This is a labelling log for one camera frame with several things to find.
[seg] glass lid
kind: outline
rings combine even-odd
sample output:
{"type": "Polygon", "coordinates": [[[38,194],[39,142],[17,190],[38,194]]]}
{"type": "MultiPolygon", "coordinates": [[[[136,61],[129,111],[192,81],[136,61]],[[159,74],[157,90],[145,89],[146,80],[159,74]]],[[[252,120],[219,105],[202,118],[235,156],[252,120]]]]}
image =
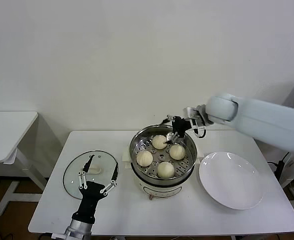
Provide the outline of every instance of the glass lid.
{"type": "Polygon", "coordinates": [[[83,171],[86,172],[87,181],[107,186],[111,180],[117,179],[118,163],[112,155],[105,151],[88,151],[72,160],[65,170],[63,185],[67,193],[77,199],[82,199],[78,173],[83,171]]]}

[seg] wooden floor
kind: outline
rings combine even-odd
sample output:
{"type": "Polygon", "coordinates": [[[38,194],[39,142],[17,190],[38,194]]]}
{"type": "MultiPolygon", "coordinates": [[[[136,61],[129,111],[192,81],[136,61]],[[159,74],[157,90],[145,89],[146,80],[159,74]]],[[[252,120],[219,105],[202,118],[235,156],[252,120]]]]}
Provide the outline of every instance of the wooden floor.
{"type": "MultiPolygon", "coordinates": [[[[0,201],[9,187],[12,180],[2,179],[0,182],[0,201]]],[[[285,188],[285,193],[289,200],[293,200],[293,196],[289,192],[288,188],[285,188]]],[[[42,191],[30,180],[21,180],[17,190],[17,193],[42,193],[42,191]]],[[[12,233],[15,240],[37,240],[39,234],[28,232],[28,225],[32,218],[32,215],[37,207],[36,202],[11,202],[9,203],[6,211],[0,216],[0,232],[3,238],[12,233]]],[[[50,237],[42,237],[42,240],[49,240],[50,237]]],[[[110,237],[92,237],[95,240],[109,240],[110,237]]],[[[127,237],[127,240],[171,240],[172,237],[127,237]]],[[[212,236],[212,237],[193,237],[194,240],[230,240],[228,236],[212,236]]],[[[188,237],[180,237],[179,240],[191,240],[188,237]]],[[[294,233],[285,233],[277,235],[270,235],[266,240],[294,240],[294,233]]]]}

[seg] white ceramic plate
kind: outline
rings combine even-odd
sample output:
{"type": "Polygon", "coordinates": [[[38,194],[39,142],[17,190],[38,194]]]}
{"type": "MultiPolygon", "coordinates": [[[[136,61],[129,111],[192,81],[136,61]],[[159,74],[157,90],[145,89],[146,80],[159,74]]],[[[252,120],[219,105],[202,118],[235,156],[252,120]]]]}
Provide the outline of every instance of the white ceramic plate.
{"type": "Polygon", "coordinates": [[[219,203],[232,209],[250,209],[262,199],[259,173],[245,159],[230,152],[213,152],[199,167],[206,191],[219,203]]]}

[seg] white tabletop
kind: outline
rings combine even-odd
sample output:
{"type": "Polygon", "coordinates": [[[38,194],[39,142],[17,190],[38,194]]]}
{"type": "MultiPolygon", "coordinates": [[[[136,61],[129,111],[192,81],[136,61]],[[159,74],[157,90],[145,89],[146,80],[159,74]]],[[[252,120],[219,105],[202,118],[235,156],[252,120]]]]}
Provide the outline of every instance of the white tabletop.
{"type": "Polygon", "coordinates": [[[0,163],[9,158],[37,117],[35,111],[0,111],[0,163]]]}
{"type": "Polygon", "coordinates": [[[265,194],[248,210],[227,208],[208,195],[199,181],[198,168],[170,198],[149,200],[135,185],[131,169],[124,169],[122,153],[135,131],[73,131],[61,152],[29,225],[33,233],[64,233],[80,201],[63,187],[63,173],[75,157],[104,150],[119,162],[119,185],[98,203],[94,235],[110,236],[209,236],[294,232],[294,210],[254,140],[232,130],[207,131],[194,138],[206,154],[235,153],[261,174],[265,194]]]}

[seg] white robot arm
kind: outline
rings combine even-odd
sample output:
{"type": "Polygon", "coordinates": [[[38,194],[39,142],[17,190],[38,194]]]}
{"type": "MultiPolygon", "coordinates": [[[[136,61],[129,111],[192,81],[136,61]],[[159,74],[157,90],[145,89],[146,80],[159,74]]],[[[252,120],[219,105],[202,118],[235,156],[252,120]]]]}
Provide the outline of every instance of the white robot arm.
{"type": "Polygon", "coordinates": [[[294,108],[221,94],[212,96],[207,105],[185,108],[184,117],[190,122],[196,121],[199,127],[212,123],[227,125],[262,142],[294,152],[294,108]]]}

